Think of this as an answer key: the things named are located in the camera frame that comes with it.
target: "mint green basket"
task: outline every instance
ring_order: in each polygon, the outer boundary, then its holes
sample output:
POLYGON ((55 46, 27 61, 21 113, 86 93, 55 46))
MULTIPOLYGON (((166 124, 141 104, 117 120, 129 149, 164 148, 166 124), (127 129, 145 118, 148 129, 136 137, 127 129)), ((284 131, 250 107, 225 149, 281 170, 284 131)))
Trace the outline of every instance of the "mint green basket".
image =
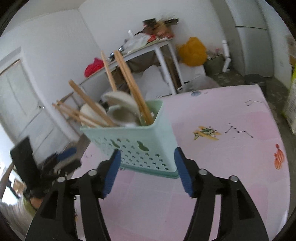
POLYGON ((81 127, 81 131, 104 154, 111 157, 114 149, 121 151, 121 167, 147 174, 178 178, 174 161, 177 141, 167 120, 161 100, 147 101, 157 116, 150 126, 81 127))

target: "wooden chopstick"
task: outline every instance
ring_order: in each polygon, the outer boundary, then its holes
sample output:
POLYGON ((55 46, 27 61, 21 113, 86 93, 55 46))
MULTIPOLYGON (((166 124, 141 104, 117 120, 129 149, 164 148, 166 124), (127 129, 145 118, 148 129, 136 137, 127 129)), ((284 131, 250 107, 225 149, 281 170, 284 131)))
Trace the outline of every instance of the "wooden chopstick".
POLYGON ((118 65, 122 71, 122 74, 126 80, 126 83, 128 84, 128 87, 135 99, 135 101, 138 104, 140 112, 143 114, 143 118, 147 125, 153 124, 153 118, 151 116, 151 112, 146 105, 146 102, 139 90, 139 87, 137 86, 135 79, 133 78, 133 75, 131 74, 131 70, 127 66, 126 62, 124 61, 122 55, 119 53, 119 51, 115 51, 115 59, 118 62, 118 65))
POLYGON ((102 123, 102 122, 100 122, 100 121, 98 121, 98 120, 95 120, 94 118, 92 118, 92 117, 90 117, 90 116, 88 116, 88 115, 86 115, 86 114, 80 112, 79 110, 76 110, 76 109, 72 108, 72 107, 69 106, 69 105, 66 105, 65 103, 63 103, 63 102, 61 102, 61 101, 57 101, 57 103, 58 103, 58 105, 61 105, 61 106, 63 106, 63 107, 66 108, 66 109, 69 109, 69 110, 72 111, 74 114, 77 114, 77 115, 80 115, 80 116, 84 117, 84 118, 87 119, 88 121, 91 121, 91 122, 93 122, 93 123, 95 123, 95 124, 97 124, 97 125, 99 125, 99 126, 102 126, 102 127, 107 127, 107 125, 105 125, 104 123, 102 123))
POLYGON ((72 117, 73 119, 75 119, 75 120, 78 121, 79 123, 85 124, 85 125, 87 125, 88 127, 92 127, 92 128, 95 127, 94 125, 90 124, 89 122, 84 121, 84 120, 81 120, 78 116, 74 115, 71 111, 66 110, 66 109, 63 109, 63 108, 61 108, 60 106, 58 106, 58 105, 56 105, 56 104, 54 104, 54 103, 53 103, 52 105, 53 105, 56 109, 58 109, 58 110, 64 112, 65 114, 67 114, 68 116, 72 117))
POLYGON ((115 124, 113 123, 113 121, 110 119, 110 117, 108 115, 106 115, 106 113, 104 113, 99 107, 97 107, 97 105, 95 104, 95 102, 88 96, 86 95, 81 89, 80 87, 74 83, 73 80, 69 81, 69 85, 74 89, 74 91, 89 105, 89 107, 95 112, 97 113, 100 117, 102 117, 102 119, 104 121, 107 122, 107 124, 109 126, 115 126, 115 124))
POLYGON ((143 103, 141 102, 140 98, 141 98, 141 95, 139 96, 138 93, 135 91, 135 88, 134 88, 134 85, 133 83, 130 81, 130 76, 128 75, 128 70, 127 70, 127 66, 125 66, 125 62, 124 60, 121 58, 121 54, 120 53, 115 53, 115 58, 117 58, 117 62, 118 62, 118 65, 120 66, 120 69, 121 69, 121 72, 123 73, 123 76, 126 80, 126 83, 131 91, 131 94, 133 95, 133 98, 135 99, 138 107, 139 107, 139 110, 140 112, 142 113, 143 115, 143 118, 146 122, 147 125, 150 125, 153 123, 153 120, 152 121, 149 121, 149 116, 150 116, 150 113, 149 113, 149 110, 146 111, 145 110, 145 105, 143 105, 143 103))
POLYGON ((109 69, 109 64, 107 63, 106 56, 105 56, 103 50, 101 50, 101 58, 102 58, 102 60, 104 62, 105 70, 106 70, 106 73, 107 73, 107 76, 108 76, 108 79, 109 79, 109 83, 110 83, 110 85, 112 87, 112 90, 117 91, 115 80, 114 80, 113 75, 112 75, 112 73, 111 73, 111 71, 109 69))

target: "white door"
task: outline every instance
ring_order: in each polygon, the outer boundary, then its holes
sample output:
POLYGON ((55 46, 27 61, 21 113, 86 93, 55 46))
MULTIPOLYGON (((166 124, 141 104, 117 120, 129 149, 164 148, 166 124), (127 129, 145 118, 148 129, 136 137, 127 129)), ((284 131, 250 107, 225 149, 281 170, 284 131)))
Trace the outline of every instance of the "white door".
POLYGON ((37 98, 20 61, 0 75, 0 121, 15 143, 30 137, 37 163, 69 143, 37 98))

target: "orange cactus print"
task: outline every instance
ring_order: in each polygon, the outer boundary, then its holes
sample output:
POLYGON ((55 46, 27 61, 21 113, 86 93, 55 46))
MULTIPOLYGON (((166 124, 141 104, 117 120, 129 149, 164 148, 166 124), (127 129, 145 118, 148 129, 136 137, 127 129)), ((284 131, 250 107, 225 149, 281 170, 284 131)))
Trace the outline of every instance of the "orange cactus print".
POLYGON ((276 169, 280 170, 282 163, 285 161, 284 153, 280 150, 279 145, 276 144, 277 152, 274 154, 274 166, 276 169))

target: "white plastic bag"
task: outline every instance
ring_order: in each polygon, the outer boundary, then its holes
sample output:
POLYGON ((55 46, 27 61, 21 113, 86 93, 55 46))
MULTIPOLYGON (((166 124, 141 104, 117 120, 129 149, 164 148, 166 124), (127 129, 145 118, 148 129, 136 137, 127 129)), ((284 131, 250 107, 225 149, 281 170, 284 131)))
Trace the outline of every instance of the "white plastic bag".
POLYGON ((141 78, 136 79, 137 85, 145 100, 153 100, 170 94, 170 88, 155 65, 146 69, 141 78))
POLYGON ((212 78, 206 75, 197 74, 193 80, 182 85, 180 88, 177 89, 177 91, 178 93, 185 93, 185 92, 212 89, 212 88, 218 88, 218 87, 220 86, 212 78))
POLYGON ((123 48, 123 54, 128 54, 130 52, 133 52, 136 49, 139 49, 143 46, 145 46, 148 42, 148 40, 150 39, 150 35, 144 34, 144 33, 139 33, 137 35, 135 35, 133 38, 131 38, 130 40, 128 40, 123 48))

